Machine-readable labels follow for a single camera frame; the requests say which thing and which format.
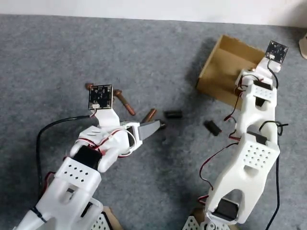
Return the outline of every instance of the white robotic arm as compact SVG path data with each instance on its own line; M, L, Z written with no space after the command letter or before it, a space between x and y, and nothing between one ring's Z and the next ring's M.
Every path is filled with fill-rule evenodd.
M103 205L92 198L104 173L118 158L127 157L160 122L119 122L112 108L94 110L99 126L79 134L54 180L15 230L95 229Z
M243 91L240 95L243 103L235 135L240 141L233 159L209 191L205 214L213 223L232 225L247 220L279 156L275 123L277 89L272 77L273 72L279 72L286 51L287 47L271 41L266 57L256 69L243 70L238 76L236 86ZM260 133L248 131L251 125ZM235 189L242 192L240 203L225 198Z

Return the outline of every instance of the black cable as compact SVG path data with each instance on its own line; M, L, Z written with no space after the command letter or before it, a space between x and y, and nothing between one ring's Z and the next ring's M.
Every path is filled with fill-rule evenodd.
M284 126L288 126L289 124L282 124L281 122L279 121L265 121L262 123L262 125L260 126L259 128L259 132L261 131L261 129L263 128L263 126L266 124L266 123L275 123L277 125L277 127L280 127L280 132L277 133L278 134L278 137L277 137L277 145L279 146L279 137L283 134L283 127ZM276 159L276 193L277 193L277 207L267 225L267 227L265 228L265 230L268 230L273 222L273 220L275 219L275 216L277 215L277 212L279 210L279 207L280 207L280 192L279 192L279 157L277 157Z
M277 78L276 74L273 72L273 70L271 70L271 68L269 67L269 64L271 63L271 61L272 61L271 59L268 61L267 67L268 67L268 70L271 72L271 74L275 77L276 88L278 89L278 86L279 86L278 78Z
M275 209L275 212L273 214L273 216L270 219L270 222L268 223L267 227L265 228L265 230L268 230L273 222L273 220L275 219L275 216L277 215L277 212L279 210L279 206L280 206L280 195L279 195L279 156L276 159L276 193L277 193L277 207Z
M37 174L38 174L38 197L40 198L41 193L42 193L42 188L43 188L43 175L42 175L42 165L41 165L41 160L40 160L40 138L43 134L44 131L49 129L50 127L53 127L54 125L57 125L62 122L66 121L74 121L74 120L80 120L80 119L85 119L85 118L90 118L91 115L85 115L85 116L75 116L75 117L68 117L65 119L61 119L55 122L50 123L49 125L46 125L43 127L37 137L36 137L36 166L37 166Z

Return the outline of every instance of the gray carpet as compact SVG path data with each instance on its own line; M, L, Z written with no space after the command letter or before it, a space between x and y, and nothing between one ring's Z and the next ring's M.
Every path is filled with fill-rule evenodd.
M51 16L0 16L0 229L10 230L35 204L35 138L46 124L85 115L84 83L114 84L137 111L118 102L122 120L140 121L150 108L179 109L128 158L105 174L95 198L111 206L126 230L180 230L208 185L201 163L231 141L234 124L223 122L232 108L194 89L198 74L221 34L266 49L276 40L289 46L278 74L277 120L290 123L281 138L281 208L272 229L305 229L306 72L297 41L304 29L222 23L163 22ZM214 137L206 119L223 130ZM58 125L42 138L43 173L56 170L79 132L95 120ZM231 158L230 149L204 173L212 181ZM241 229L264 229L276 208L275 169L263 196Z

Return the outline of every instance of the brown cardboard box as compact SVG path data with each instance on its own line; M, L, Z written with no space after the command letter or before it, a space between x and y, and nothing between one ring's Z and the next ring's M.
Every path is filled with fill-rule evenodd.
M235 81L240 71L255 68L263 57L263 51L223 35L207 59L196 88L219 101L235 106Z

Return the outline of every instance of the copper peg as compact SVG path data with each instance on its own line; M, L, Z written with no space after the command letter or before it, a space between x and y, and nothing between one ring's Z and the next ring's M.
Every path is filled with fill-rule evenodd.
M88 83L85 84L85 88L86 88L87 90L90 90L92 86L94 86L94 83L89 83L89 82L88 82Z
M149 122L152 120L153 116L155 115L155 113L157 112L156 109L151 109L148 114L146 115L146 117L144 117L144 119L142 120L142 123L145 123L145 122Z
M113 90L113 95L116 96L122 102L122 104L125 106L128 112L132 116L134 116L135 115L134 109L130 106L130 104L127 102L127 100L123 97L121 93L122 93L122 90Z

